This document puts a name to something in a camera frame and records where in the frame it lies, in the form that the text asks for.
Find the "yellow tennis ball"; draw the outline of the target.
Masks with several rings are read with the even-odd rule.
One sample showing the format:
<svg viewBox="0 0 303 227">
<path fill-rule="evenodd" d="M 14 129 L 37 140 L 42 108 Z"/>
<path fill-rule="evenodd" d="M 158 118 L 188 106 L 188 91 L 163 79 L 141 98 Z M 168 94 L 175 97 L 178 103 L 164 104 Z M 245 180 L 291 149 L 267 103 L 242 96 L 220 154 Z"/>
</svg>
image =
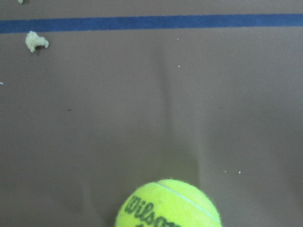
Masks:
<svg viewBox="0 0 303 227">
<path fill-rule="evenodd" d="M 220 214 L 204 192 L 165 179 L 136 189 L 122 205 L 116 227 L 220 227 Z"/>
</svg>

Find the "yellow foam crumb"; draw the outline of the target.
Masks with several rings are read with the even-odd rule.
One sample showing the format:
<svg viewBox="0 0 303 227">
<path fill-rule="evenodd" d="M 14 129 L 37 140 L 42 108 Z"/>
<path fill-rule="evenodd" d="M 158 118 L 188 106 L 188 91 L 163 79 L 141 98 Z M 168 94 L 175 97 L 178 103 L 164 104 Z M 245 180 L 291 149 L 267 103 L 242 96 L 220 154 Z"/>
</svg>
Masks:
<svg viewBox="0 0 303 227">
<path fill-rule="evenodd" d="M 34 52 L 36 47 L 43 46 L 44 48 L 49 47 L 49 42 L 42 36 L 39 36 L 36 32 L 34 31 L 29 31 L 25 43 L 27 48 L 30 50 L 30 52 Z"/>
</svg>

